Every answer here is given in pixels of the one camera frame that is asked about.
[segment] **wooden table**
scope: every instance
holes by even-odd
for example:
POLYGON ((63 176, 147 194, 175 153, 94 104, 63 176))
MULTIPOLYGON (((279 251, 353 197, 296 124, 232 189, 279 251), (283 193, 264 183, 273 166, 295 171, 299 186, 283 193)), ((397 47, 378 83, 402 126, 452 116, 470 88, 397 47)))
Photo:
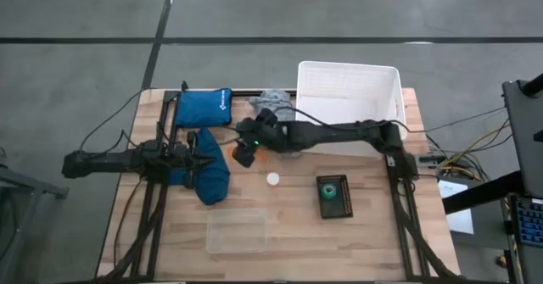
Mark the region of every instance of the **wooden table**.
MULTIPOLYGON (((423 128, 415 91, 403 89, 407 124, 423 128)), ((155 137, 163 90, 146 91, 140 97, 132 129, 135 143, 155 137)), ((255 116, 247 97, 232 102, 232 122, 255 116)), ((217 141, 236 135, 224 128, 212 128, 217 141)), ((155 280, 183 281, 371 281, 404 280, 394 211, 386 168, 382 157, 362 158, 303 153, 298 159, 281 159, 273 152, 257 156, 245 169, 230 153, 234 144, 223 146, 231 171, 228 197, 213 207, 203 205, 192 190, 170 187, 160 238, 155 280), (266 176, 277 172, 276 187, 266 176), (318 208, 315 177, 346 174, 349 180, 354 217, 322 220, 318 208), (264 253, 210 254, 205 249, 207 214, 212 209, 264 209, 268 222, 268 250, 264 253)), ((426 153, 422 133, 405 141, 410 153, 426 153)), ((120 216, 138 177, 124 174, 116 194, 104 250, 98 267, 103 275, 113 268, 113 244, 120 216)), ((415 198, 424 238, 449 269, 458 273, 455 249, 434 178, 422 177, 415 198)), ((140 187, 128 210, 120 234, 118 258, 137 234, 143 205, 140 187)), ((141 271, 147 266, 148 247, 143 251, 141 271)), ((417 258, 410 242, 413 266, 417 258)))

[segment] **gray floor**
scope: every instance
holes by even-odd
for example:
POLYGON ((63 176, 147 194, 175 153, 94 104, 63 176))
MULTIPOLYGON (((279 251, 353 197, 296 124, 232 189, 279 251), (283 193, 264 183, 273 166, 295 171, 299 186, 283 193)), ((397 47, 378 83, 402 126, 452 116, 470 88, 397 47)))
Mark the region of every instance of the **gray floor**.
MULTIPOLYGON (((0 0, 0 37, 154 36, 164 0, 0 0)), ((543 0, 175 0, 167 36, 538 36, 543 0)), ((138 91, 150 45, 0 45, 0 147, 10 166, 69 186, 45 200, 25 245, 18 283, 93 276, 118 175, 69 181, 62 158, 138 91)), ((294 87, 302 60, 392 65, 417 90, 427 127, 500 107, 503 81, 541 71, 543 44, 163 46, 153 86, 294 87)), ((132 103, 87 144, 130 130, 132 103)), ((499 114, 436 131, 461 149, 499 114)), ((491 176, 518 168, 514 146, 479 155, 491 176)), ((465 276, 505 279, 496 251, 458 243, 465 276)))

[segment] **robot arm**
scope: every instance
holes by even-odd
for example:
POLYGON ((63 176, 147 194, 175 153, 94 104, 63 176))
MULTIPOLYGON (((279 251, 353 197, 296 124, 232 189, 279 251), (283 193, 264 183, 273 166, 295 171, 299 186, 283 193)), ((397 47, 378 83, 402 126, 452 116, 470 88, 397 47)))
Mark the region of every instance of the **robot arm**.
POLYGON ((364 141, 394 159, 399 166, 400 178, 418 178, 416 161, 405 151, 398 126, 391 121, 365 120, 334 125, 315 125, 305 121, 277 122, 277 116, 264 109, 256 119, 245 118, 239 122, 236 131, 241 140, 232 155, 245 167, 252 165, 260 145, 278 153, 292 153, 320 143, 364 141))
POLYGON ((83 153, 74 151, 64 157, 62 174, 79 178, 91 173, 138 173, 142 176, 160 175, 172 169, 199 170, 215 158, 196 152, 196 135, 188 135, 189 147, 179 142, 166 145, 158 140, 140 143, 120 153, 83 153))

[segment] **clear plastic container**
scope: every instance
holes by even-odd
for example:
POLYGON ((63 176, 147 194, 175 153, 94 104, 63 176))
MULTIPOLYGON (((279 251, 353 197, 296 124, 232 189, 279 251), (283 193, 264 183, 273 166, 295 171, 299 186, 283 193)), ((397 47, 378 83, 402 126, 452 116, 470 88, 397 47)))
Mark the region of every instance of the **clear plastic container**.
POLYGON ((261 253, 267 250, 266 211, 214 209, 207 220, 209 253, 261 253))

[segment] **blue pouch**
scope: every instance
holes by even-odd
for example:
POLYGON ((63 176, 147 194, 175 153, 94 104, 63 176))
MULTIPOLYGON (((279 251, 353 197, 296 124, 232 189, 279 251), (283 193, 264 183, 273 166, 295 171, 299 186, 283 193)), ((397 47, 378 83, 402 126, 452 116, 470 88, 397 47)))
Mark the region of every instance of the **blue pouch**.
POLYGON ((232 122, 232 90, 182 91, 177 105, 176 126, 182 128, 229 125, 232 122))
MULTIPOLYGON (((216 158, 216 161, 194 174, 194 191, 202 203, 212 205, 222 201, 228 195, 230 171, 222 156, 221 147, 207 128, 197 133, 196 148, 207 155, 216 158)), ((170 171, 170 185, 182 185, 185 180, 185 170, 170 171)))

